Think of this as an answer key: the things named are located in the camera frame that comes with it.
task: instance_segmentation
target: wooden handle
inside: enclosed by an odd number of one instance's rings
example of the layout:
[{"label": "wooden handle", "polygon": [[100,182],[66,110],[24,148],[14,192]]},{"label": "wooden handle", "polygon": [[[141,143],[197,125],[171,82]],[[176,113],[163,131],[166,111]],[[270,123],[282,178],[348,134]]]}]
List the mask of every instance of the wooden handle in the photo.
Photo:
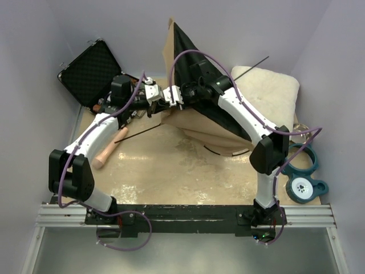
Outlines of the wooden handle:
[{"label": "wooden handle", "polygon": [[122,140],[128,132],[128,128],[122,128],[117,135],[113,138],[113,140],[109,143],[109,145],[100,153],[97,157],[94,158],[92,162],[93,167],[96,169],[101,168],[105,162],[108,160],[109,156],[112,154],[114,149],[121,143],[115,143],[116,141]]}]

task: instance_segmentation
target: gray metal floor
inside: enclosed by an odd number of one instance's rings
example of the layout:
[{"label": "gray metal floor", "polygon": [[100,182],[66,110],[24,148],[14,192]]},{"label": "gray metal floor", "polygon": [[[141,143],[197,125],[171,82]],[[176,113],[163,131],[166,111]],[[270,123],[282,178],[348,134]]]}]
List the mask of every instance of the gray metal floor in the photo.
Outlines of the gray metal floor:
[{"label": "gray metal floor", "polygon": [[[138,239],[119,239],[132,247]],[[158,234],[142,249],[96,245],[95,228],[46,228],[34,274],[71,273],[338,273],[325,228],[289,228],[267,248],[251,237]]]}]

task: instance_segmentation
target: white cushion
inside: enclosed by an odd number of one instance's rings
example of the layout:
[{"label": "white cushion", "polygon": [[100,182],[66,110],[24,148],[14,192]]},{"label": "white cushion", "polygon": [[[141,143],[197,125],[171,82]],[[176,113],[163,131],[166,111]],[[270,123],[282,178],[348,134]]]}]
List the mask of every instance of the white cushion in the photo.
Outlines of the white cushion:
[{"label": "white cushion", "polygon": [[[233,79],[251,67],[237,66],[232,69]],[[278,127],[285,125],[293,130],[295,102],[299,90],[298,81],[285,74],[262,68],[253,68],[236,81],[246,99]]]}]

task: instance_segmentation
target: case lid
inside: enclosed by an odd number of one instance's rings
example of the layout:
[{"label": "case lid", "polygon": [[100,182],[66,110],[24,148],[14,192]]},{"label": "case lid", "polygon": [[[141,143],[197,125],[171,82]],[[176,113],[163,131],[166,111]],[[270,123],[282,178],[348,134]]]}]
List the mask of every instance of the case lid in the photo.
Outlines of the case lid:
[{"label": "case lid", "polygon": [[58,79],[85,107],[92,107],[110,92],[113,77],[121,68],[105,41],[98,39],[63,71]]}]

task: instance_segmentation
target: cable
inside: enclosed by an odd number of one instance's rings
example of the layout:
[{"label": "cable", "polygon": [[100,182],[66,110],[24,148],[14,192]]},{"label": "cable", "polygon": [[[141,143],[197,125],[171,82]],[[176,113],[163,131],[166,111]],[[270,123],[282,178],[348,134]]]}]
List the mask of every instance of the cable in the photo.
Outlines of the cable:
[{"label": "cable", "polygon": [[[61,174],[61,178],[60,178],[60,182],[59,182],[59,187],[58,187],[58,206],[60,207],[60,208],[65,208],[65,207],[68,207],[69,205],[71,205],[71,204],[74,204],[74,203],[80,203],[82,206],[85,206],[86,208],[90,208],[90,207],[88,207],[87,205],[85,205],[85,204],[83,204],[83,203],[81,203],[81,202],[79,202],[79,201],[77,201],[77,200],[74,200],[74,201],[71,201],[71,202],[69,202],[69,203],[67,203],[67,204],[62,204],[62,188],[63,188],[63,183],[64,183],[64,178],[65,178],[65,176],[66,176],[66,173],[67,173],[67,169],[68,169],[68,167],[70,166],[70,163],[71,163],[71,161],[72,161],[72,158],[74,157],[74,155],[75,155],[75,153],[77,152],[77,150],[80,148],[80,145],[82,144],[82,142],[85,140],[85,138],[99,125],[99,124],[101,124],[101,123],[103,123],[105,120],[107,120],[107,119],[109,119],[110,117],[116,117],[116,116],[118,116],[119,114],[121,114],[123,111],[125,111],[128,107],[129,107],[129,105],[133,102],[133,100],[134,100],[134,98],[135,98],[135,96],[137,95],[137,93],[138,93],[138,90],[139,90],[139,87],[140,87],[140,85],[141,85],[141,83],[142,83],[142,79],[143,78],[145,78],[145,74],[144,74],[144,71],[142,72],[142,76],[141,76],[141,78],[139,79],[139,81],[138,81],[138,84],[137,84],[137,86],[136,86],[136,88],[135,88],[135,90],[133,91],[133,94],[131,95],[131,97],[130,97],[130,99],[128,100],[128,102],[125,104],[125,106],[124,107],[122,107],[120,110],[118,110],[118,111],[116,111],[116,112],[114,112],[113,114],[111,114],[111,115],[109,115],[109,116],[106,116],[105,118],[103,118],[103,119],[101,119],[100,121],[99,121],[99,123],[98,124],[95,124],[95,125],[93,125],[89,130],[87,130],[85,133],[84,133],[84,135],[80,138],[80,141],[79,141],[79,143],[78,143],[78,145],[77,146],[75,146],[75,148],[74,148],[74,150],[70,153],[70,155],[69,155],[69,157],[68,157],[68,159],[67,159],[67,161],[66,161],[66,163],[65,163],[65,165],[64,165],[64,168],[63,168],[63,171],[62,171],[62,174]],[[138,247],[135,247],[135,248],[117,248],[117,247],[113,247],[113,246],[111,246],[111,245],[108,245],[108,244],[105,244],[105,243],[103,243],[103,245],[105,246],[105,247],[109,247],[109,248],[112,248],[112,249],[115,249],[115,250],[121,250],[121,251],[134,251],[134,250],[137,250],[137,249],[139,249],[139,248],[142,248],[143,246],[145,246],[148,242],[149,242],[149,240],[150,240],[150,238],[151,238],[151,235],[152,235],[152,225],[151,225],[151,222],[149,221],[149,219],[146,217],[146,216],[144,216],[142,213],[140,213],[140,212],[138,212],[138,211],[122,211],[122,212],[118,212],[118,213],[115,213],[115,214],[105,214],[104,212],[100,212],[100,211],[97,211],[97,210],[95,210],[94,209],[94,211],[96,212],[96,213],[98,213],[98,214],[100,214],[100,215],[102,215],[102,216],[105,216],[105,217],[116,217],[116,216],[120,216],[120,215],[122,215],[122,214],[125,214],[125,213],[133,213],[133,214],[139,214],[139,215],[141,215],[146,221],[147,221],[147,223],[148,223],[148,225],[149,225],[149,235],[148,235],[148,238],[147,238],[147,240],[143,243],[143,244],[141,244],[140,246],[138,246]]]},{"label": "cable", "polygon": [[148,223],[148,226],[149,226],[149,234],[148,234],[148,237],[146,239],[146,241],[143,242],[143,244],[137,246],[137,247],[132,247],[132,248],[121,248],[121,247],[114,247],[112,245],[109,245],[109,244],[106,244],[104,242],[101,241],[100,239],[100,235],[98,233],[96,233],[96,238],[98,240],[98,242],[100,244],[102,244],[103,246],[105,247],[108,247],[108,248],[111,248],[111,249],[114,249],[114,250],[118,250],[118,251],[135,251],[135,250],[138,250],[140,248],[143,248],[150,240],[151,236],[152,236],[152,224],[151,224],[151,221],[145,216],[143,215],[141,212],[138,212],[138,211],[134,211],[134,210],[128,210],[128,211],[122,211],[122,212],[119,212],[119,213],[115,213],[115,214],[104,214],[102,212],[99,212],[99,211],[96,211],[98,214],[102,215],[102,216],[106,216],[106,217],[116,217],[116,216],[120,216],[122,214],[138,214],[140,216],[142,216]]},{"label": "cable", "polygon": [[275,239],[273,239],[272,241],[268,242],[268,243],[264,243],[264,244],[272,244],[274,243],[277,239],[279,239],[279,237],[281,236],[283,230],[284,230],[284,225],[285,225],[285,220],[286,220],[286,216],[285,216],[285,213],[283,211],[283,209],[279,206],[279,202],[278,202],[278,199],[275,197],[276,196],[276,185],[277,185],[277,176],[280,174],[280,172],[290,163],[290,161],[292,159],[294,159],[302,150],[304,150],[312,141],[313,139],[320,133],[320,131],[322,130],[322,127],[316,127],[316,128],[311,128],[309,130],[306,130],[306,131],[302,131],[302,132],[282,132],[282,131],[278,131],[278,130],[275,130],[269,126],[267,126],[265,124],[265,122],[263,120],[260,119],[260,117],[258,117],[256,115],[256,113],[251,109],[249,108],[249,106],[244,102],[242,101],[242,97],[241,97],[241,94],[238,90],[238,87],[234,81],[234,79],[232,78],[231,74],[227,71],[227,69],[221,65],[215,58],[213,58],[211,55],[207,54],[207,53],[203,53],[201,52],[200,50],[185,50],[181,53],[179,53],[179,55],[177,57],[175,57],[172,65],[171,65],[171,69],[170,69],[170,74],[169,74],[169,87],[170,87],[170,94],[171,94],[171,100],[172,100],[172,103],[174,103],[174,98],[172,96],[172,74],[173,74],[173,69],[177,63],[177,61],[185,54],[187,53],[198,53],[198,54],[202,54],[208,58],[210,58],[211,60],[213,60],[218,66],[220,66],[223,71],[225,72],[225,74],[229,77],[232,85],[233,85],[233,88],[236,92],[236,96],[238,98],[238,100],[241,102],[241,104],[252,114],[252,116],[255,117],[255,119],[260,123],[262,124],[262,126],[264,128],[267,128],[268,130],[270,130],[271,132],[275,132],[276,134],[281,134],[281,135],[302,135],[302,134],[306,134],[306,133],[309,133],[309,132],[313,132],[315,131],[315,133],[313,134],[313,136],[311,138],[308,139],[308,141],[300,148],[298,149],[277,171],[277,173],[275,174],[275,177],[274,177],[274,180],[273,180],[273,199],[275,201],[275,204],[277,205],[277,207],[279,208],[280,210],[280,213],[281,213],[281,217],[282,217],[282,226],[281,226],[281,229],[278,233],[278,235],[275,237]]}]

